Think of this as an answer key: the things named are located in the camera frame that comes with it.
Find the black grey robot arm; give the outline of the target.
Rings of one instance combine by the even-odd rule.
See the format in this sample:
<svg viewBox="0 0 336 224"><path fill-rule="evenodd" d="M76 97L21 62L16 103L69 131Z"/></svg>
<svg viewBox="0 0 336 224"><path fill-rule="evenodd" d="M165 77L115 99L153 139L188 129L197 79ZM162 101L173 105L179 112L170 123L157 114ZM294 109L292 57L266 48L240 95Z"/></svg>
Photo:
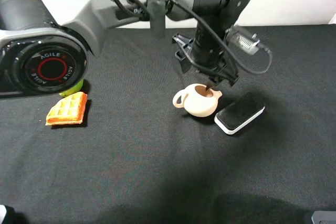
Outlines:
<svg viewBox="0 0 336 224"><path fill-rule="evenodd" d="M242 64L225 36L250 0L1 0L1 98L61 93L84 76L111 28L198 21L194 38L173 37L183 71L195 67L214 83L234 84Z"/></svg>

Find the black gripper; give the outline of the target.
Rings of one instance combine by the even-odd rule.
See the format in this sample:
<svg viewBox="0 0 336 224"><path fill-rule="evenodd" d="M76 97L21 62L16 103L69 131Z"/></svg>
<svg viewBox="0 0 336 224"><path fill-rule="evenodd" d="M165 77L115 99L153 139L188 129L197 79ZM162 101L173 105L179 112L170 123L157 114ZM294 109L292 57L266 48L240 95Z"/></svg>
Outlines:
<svg viewBox="0 0 336 224"><path fill-rule="evenodd" d="M183 73L194 67L209 77L206 95L215 95L214 88L223 80L227 80L231 86L237 82L236 64L208 32L196 32L194 38L177 33L172 37L172 43L179 46L175 57Z"/></svg>

